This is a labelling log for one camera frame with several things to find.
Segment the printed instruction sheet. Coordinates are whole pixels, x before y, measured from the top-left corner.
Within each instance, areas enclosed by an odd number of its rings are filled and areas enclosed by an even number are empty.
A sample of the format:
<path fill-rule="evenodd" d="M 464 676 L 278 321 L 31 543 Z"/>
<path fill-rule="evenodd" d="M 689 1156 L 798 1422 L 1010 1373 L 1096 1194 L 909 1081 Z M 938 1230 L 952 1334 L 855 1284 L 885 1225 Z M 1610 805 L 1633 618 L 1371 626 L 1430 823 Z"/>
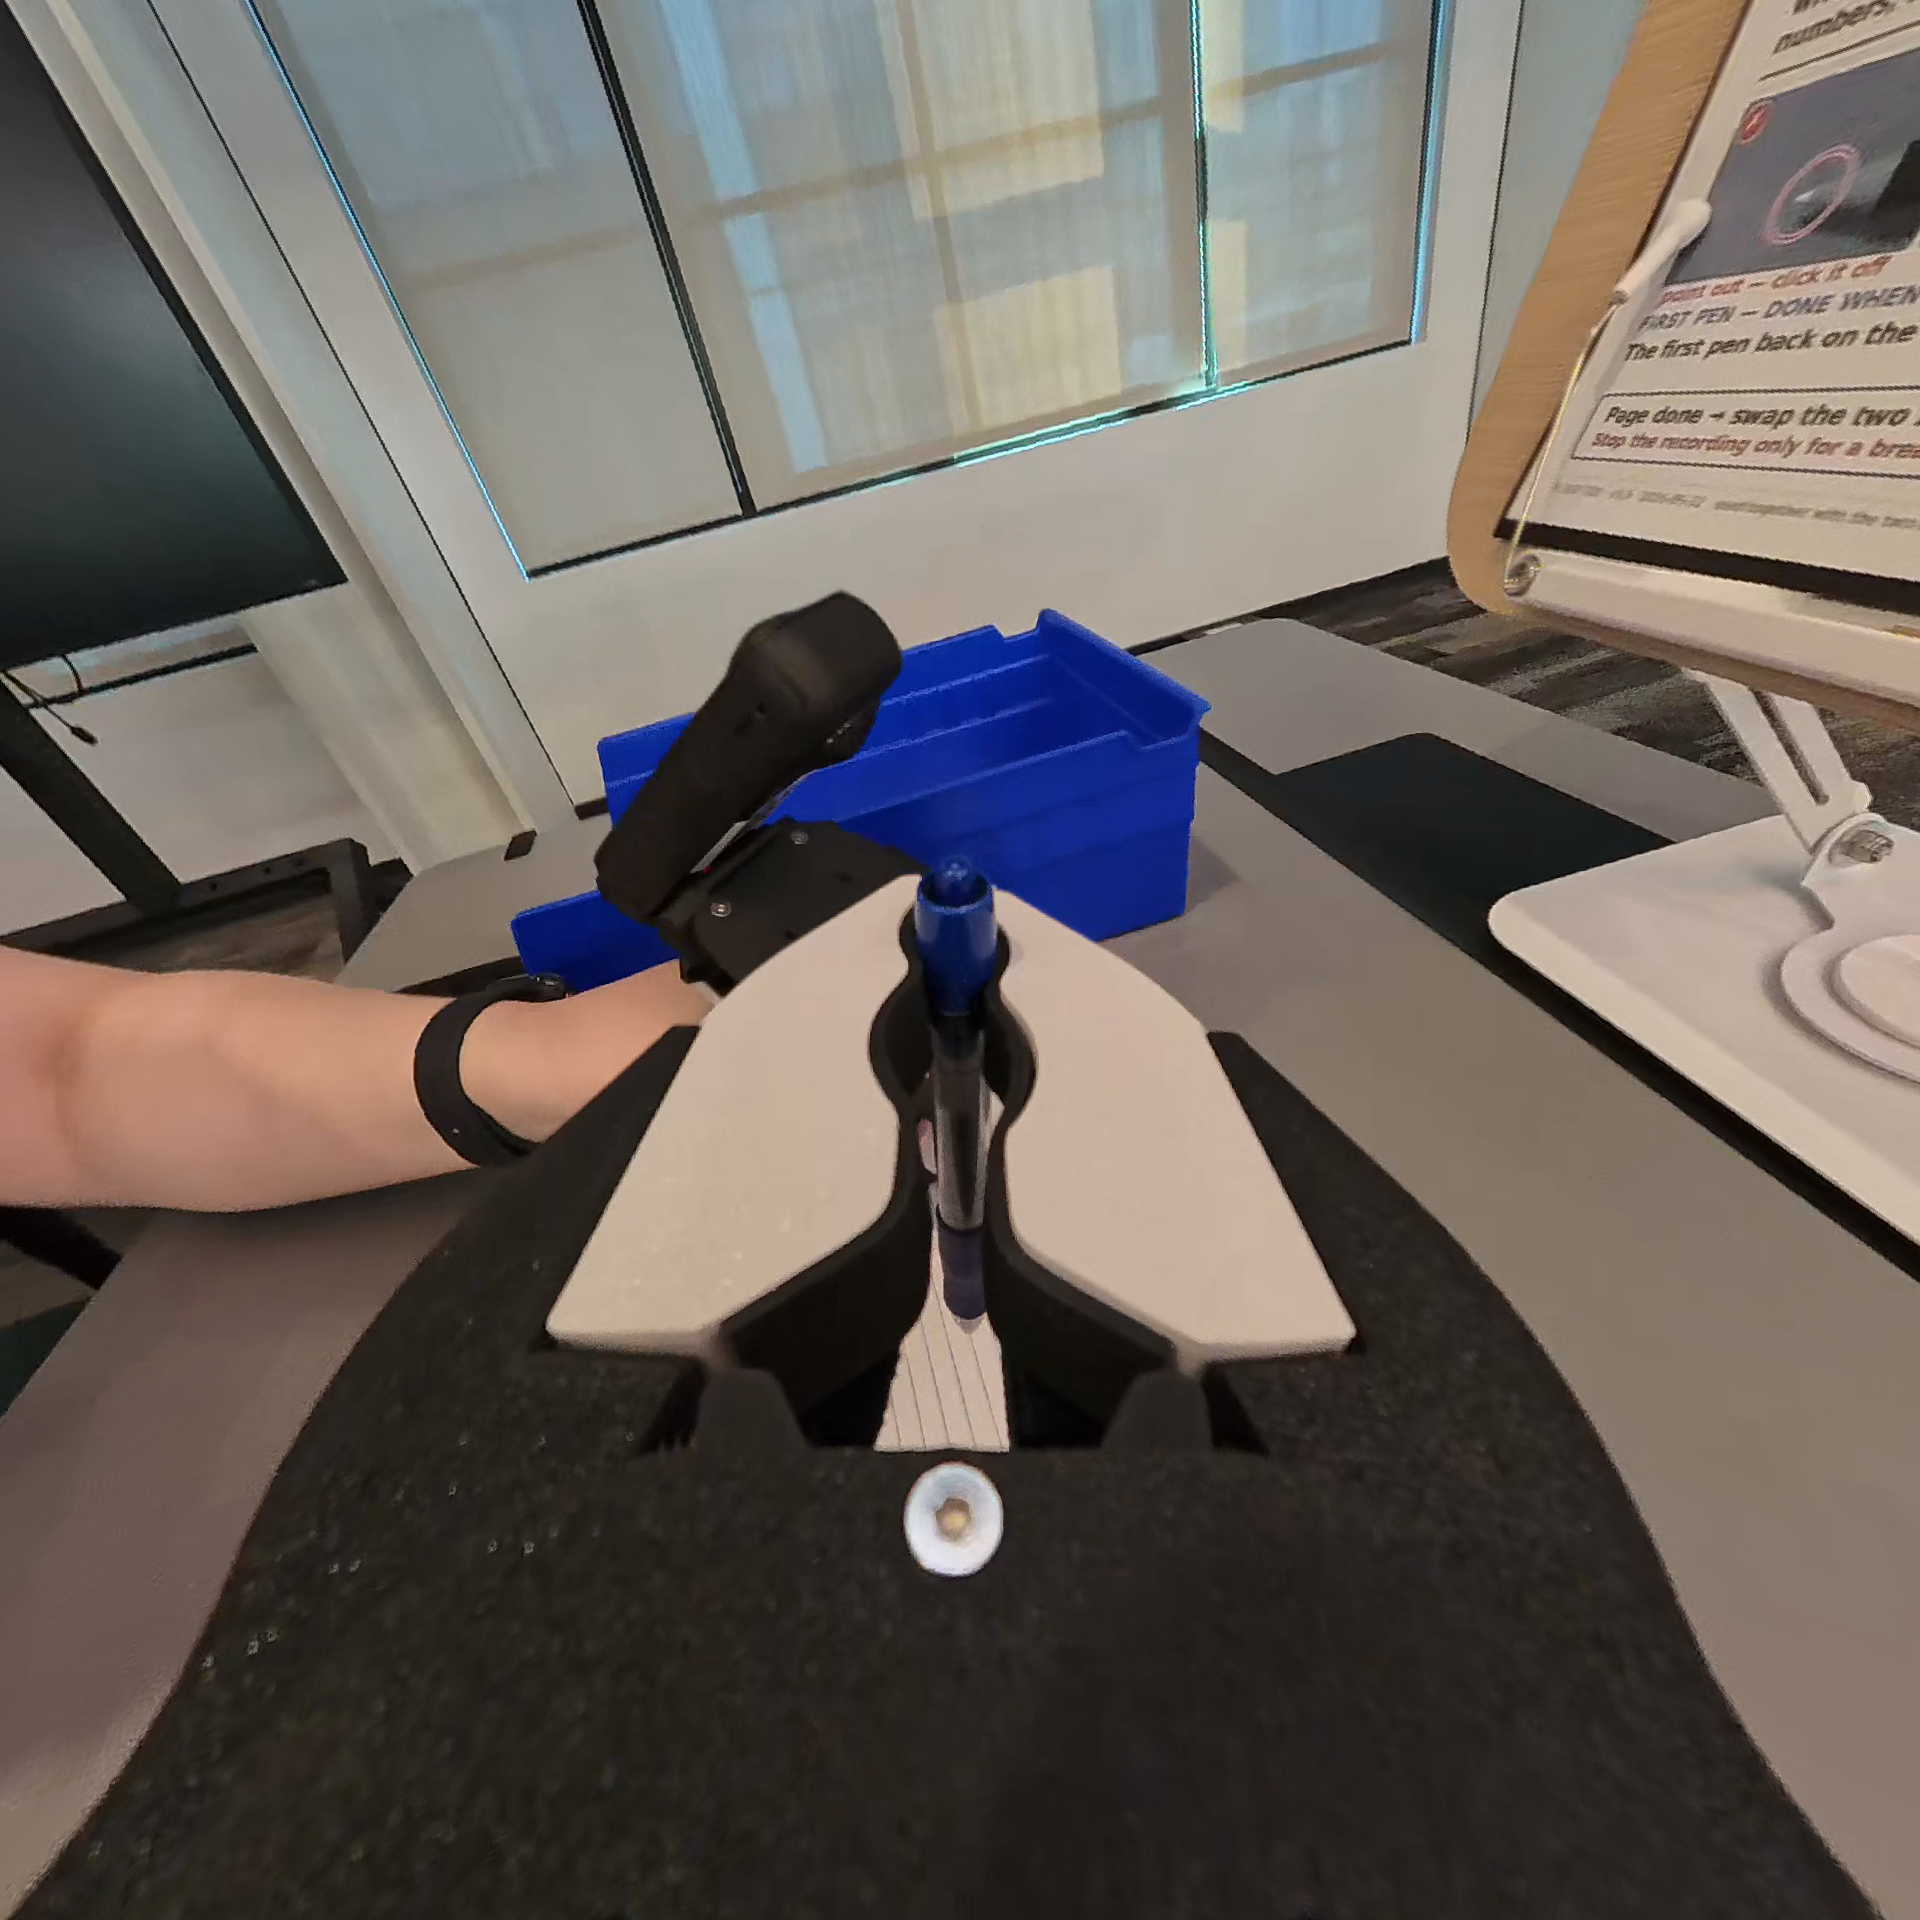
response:
<path fill-rule="evenodd" d="M 1709 229 L 1511 510 L 1565 552 L 1914 601 L 1916 4 L 1748 4 L 1648 236 L 1681 199 Z"/>

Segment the person's left forearm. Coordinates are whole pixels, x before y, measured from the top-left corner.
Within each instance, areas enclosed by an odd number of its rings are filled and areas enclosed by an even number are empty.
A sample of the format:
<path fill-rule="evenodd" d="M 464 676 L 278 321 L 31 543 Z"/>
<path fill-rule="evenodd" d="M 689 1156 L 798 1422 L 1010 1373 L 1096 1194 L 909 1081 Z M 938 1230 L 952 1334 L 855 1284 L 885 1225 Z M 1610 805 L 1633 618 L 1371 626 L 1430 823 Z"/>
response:
<path fill-rule="evenodd" d="M 267 1210 L 462 1158 L 414 1050 L 436 1000 L 5 951 L 5 1200 Z"/>

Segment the deep blue plastic bin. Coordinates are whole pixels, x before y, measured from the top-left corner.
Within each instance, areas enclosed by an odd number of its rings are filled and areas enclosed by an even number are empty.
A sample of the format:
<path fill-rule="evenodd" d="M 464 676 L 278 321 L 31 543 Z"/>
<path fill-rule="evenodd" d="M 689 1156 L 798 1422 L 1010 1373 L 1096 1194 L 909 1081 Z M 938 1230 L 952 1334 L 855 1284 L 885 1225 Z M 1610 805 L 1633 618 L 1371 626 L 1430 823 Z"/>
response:
<path fill-rule="evenodd" d="M 1090 939 L 1190 909 L 1199 736 L 1209 706 L 1058 609 L 901 647 L 866 744 L 790 789 L 785 813 L 896 844 L 921 875 L 971 860 Z"/>

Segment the black wristband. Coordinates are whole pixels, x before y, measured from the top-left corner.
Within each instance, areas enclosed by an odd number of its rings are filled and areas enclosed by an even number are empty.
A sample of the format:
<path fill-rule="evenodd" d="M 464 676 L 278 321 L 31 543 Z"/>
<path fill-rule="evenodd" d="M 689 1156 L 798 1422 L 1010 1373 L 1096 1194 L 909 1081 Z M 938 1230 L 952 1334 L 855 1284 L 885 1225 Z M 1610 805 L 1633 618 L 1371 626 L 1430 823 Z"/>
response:
<path fill-rule="evenodd" d="M 425 1023 L 413 1053 L 413 1089 L 417 1097 L 422 1120 L 436 1135 L 475 1170 L 516 1165 L 539 1150 L 502 1125 L 484 1103 L 466 1094 L 464 1083 L 464 1044 L 471 1029 L 511 1003 L 565 1003 L 569 982 L 556 972 L 513 972 L 491 982 L 471 985 Z"/>

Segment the large glass window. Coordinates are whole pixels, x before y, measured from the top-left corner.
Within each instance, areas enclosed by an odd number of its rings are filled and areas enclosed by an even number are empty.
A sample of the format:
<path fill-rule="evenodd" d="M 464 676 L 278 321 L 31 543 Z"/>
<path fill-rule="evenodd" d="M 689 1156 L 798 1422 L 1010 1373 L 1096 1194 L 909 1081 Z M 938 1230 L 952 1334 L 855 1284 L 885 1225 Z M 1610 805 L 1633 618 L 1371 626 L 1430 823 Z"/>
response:
<path fill-rule="evenodd" d="M 1413 332 L 1437 4 L 252 4 L 527 574 Z"/>

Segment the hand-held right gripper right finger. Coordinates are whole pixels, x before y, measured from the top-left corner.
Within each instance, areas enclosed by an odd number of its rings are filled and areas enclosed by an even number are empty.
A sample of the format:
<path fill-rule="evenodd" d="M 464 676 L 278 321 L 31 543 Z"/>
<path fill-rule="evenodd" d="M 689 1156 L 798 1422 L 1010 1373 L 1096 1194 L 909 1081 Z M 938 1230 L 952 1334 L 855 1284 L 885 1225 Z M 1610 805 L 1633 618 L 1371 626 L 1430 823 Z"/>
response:
<path fill-rule="evenodd" d="M 1204 1023 L 1037 903 L 995 898 L 995 929 L 981 1290 L 1010 1418 L 1342 1355 L 1354 1320 Z"/>

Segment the wooden document stand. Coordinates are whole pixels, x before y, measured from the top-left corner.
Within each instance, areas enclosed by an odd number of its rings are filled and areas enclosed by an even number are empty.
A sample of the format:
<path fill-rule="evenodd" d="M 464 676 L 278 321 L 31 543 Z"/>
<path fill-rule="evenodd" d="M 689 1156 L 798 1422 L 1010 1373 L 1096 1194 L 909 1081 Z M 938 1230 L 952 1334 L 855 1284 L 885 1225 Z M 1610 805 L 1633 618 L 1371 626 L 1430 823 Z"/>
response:
<path fill-rule="evenodd" d="M 1686 669 L 1775 813 L 1511 890 L 1490 925 L 1533 972 L 1916 1241 L 1916 833 L 1876 805 L 1824 720 L 1832 707 L 1916 732 L 1916 601 L 1565 552 L 1511 510 L 1623 315 L 1612 284 L 1743 7 L 1645 4 L 1471 431 L 1447 552 L 1486 609 Z"/>

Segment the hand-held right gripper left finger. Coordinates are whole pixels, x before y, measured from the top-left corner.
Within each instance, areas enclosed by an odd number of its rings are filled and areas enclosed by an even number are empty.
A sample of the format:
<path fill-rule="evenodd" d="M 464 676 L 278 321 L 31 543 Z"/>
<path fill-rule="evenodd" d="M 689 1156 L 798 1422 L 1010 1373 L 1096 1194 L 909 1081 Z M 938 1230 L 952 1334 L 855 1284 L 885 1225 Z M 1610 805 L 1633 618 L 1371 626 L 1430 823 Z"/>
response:
<path fill-rule="evenodd" d="M 699 1025 L 556 1307 L 563 1347 L 776 1378 L 798 1413 L 897 1360 L 931 1290 L 918 875 Z"/>

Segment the black desk mat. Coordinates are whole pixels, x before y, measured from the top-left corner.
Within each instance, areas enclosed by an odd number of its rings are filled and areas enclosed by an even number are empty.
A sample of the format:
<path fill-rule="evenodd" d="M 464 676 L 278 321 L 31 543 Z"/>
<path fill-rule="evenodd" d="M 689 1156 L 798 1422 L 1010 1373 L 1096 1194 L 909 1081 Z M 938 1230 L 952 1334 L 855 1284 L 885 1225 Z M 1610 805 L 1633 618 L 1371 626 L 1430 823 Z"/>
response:
<path fill-rule="evenodd" d="M 1507 896 L 1668 848 L 1668 836 L 1430 732 L 1289 771 L 1201 732 L 1199 759 L 1507 980 L 1533 977 L 1490 925 Z"/>

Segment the person's left hand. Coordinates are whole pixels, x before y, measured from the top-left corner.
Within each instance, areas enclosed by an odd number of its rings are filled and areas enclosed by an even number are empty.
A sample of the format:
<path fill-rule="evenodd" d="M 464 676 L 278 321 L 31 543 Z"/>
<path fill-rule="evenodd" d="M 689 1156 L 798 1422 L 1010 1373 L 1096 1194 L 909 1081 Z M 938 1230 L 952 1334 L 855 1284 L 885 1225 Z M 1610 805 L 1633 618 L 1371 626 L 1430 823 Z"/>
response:
<path fill-rule="evenodd" d="M 712 995 L 653 966 L 563 1000 L 498 1000 L 462 1041 L 462 1089 L 502 1132 L 542 1142 L 669 1029 L 699 1025 Z"/>

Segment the white page holder clip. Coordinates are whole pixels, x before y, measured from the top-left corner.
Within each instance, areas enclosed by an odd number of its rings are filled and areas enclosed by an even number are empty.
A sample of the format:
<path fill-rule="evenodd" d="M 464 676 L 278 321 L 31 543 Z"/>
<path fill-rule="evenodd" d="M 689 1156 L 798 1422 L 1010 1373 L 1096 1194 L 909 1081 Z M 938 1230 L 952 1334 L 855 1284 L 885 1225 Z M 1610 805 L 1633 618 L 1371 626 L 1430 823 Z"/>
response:
<path fill-rule="evenodd" d="M 1697 241 L 1697 236 L 1709 229 L 1713 211 L 1716 209 L 1709 199 L 1673 202 L 1668 216 L 1653 229 L 1642 252 L 1629 262 L 1629 268 L 1612 284 L 1607 314 L 1610 315 L 1628 314 L 1628 310 L 1640 314 L 1645 306 L 1648 294 L 1656 294 L 1668 282 L 1676 257 L 1681 252 L 1689 252 Z"/>

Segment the white lined notepad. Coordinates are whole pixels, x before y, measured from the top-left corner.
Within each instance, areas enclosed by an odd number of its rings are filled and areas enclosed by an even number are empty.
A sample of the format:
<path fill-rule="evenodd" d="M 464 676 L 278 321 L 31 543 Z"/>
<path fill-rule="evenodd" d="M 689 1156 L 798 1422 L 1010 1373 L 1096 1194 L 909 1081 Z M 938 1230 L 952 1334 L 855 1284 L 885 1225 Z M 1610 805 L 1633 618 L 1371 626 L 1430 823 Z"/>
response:
<path fill-rule="evenodd" d="M 941 1297 L 909 1331 L 876 1436 L 878 1454 L 1014 1450 L 999 1342 L 988 1320 L 957 1323 Z"/>

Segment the black monitor stand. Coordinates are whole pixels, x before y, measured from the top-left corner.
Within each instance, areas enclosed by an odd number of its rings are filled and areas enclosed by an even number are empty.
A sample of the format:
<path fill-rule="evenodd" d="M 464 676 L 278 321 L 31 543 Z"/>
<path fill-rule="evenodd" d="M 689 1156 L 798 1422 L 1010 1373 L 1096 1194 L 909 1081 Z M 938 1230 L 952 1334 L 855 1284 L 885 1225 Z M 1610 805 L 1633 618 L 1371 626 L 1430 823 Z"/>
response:
<path fill-rule="evenodd" d="M 90 774 L 45 738 L 31 706 L 13 692 L 5 692 L 5 771 L 117 890 L 114 903 L 5 934 L 8 948 L 83 954 L 131 934 L 228 919 L 247 903 L 320 888 L 330 898 L 343 955 L 356 955 L 397 902 L 389 867 L 378 867 L 356 840 L 179 877 Z"/>

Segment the low blue plastic bin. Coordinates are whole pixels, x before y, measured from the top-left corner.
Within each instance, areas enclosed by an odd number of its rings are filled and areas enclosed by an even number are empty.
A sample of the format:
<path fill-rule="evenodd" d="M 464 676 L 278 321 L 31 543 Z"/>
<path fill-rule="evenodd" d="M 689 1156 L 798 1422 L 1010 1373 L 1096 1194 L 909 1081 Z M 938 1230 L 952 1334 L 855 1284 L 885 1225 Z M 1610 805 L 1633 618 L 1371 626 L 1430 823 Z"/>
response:
<path fill-rule="evenodd" d="M 534 903 L 511 919 L 523 972 L 558 977 L 573 991 L 587 991 L 680 966 L 674 948 L 648 925 L 631 919 L 599 890 Z"/>

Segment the blue ballpoint pen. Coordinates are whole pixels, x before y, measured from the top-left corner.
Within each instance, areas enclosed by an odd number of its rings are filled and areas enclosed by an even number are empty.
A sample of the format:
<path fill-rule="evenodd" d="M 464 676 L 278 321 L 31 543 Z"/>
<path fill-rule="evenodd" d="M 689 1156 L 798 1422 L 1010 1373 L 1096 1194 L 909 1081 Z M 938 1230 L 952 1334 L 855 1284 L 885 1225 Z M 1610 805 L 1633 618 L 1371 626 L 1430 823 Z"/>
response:
<path fill-rule="evenodd" d="M 931 1029 L 931 1180 L 947 1311 L 988 1320 L 988 989 L 995 980 L 995 902 L 984 872 L 952 855 L 921 877 L 914 934 Z"/>

